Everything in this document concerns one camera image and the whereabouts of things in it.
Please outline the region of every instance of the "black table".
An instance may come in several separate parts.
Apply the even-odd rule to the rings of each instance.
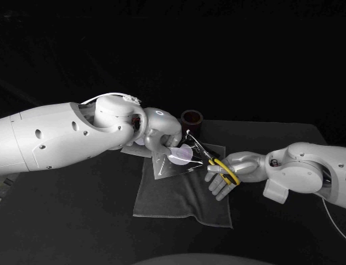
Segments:
[[[201,140],[227,146],[227,154],[326,143],[313,125],[211,120]],[[321,197],[290,192],[282,205],[263,196],[266,182],[243,183],[231,193],[234,230],[195,218],[133,217],[142,166],[142,157],[117,150],[66,168],[22,173],[0,204],[0,264],[133,264],[178,253],[346,264],[346,241]]]

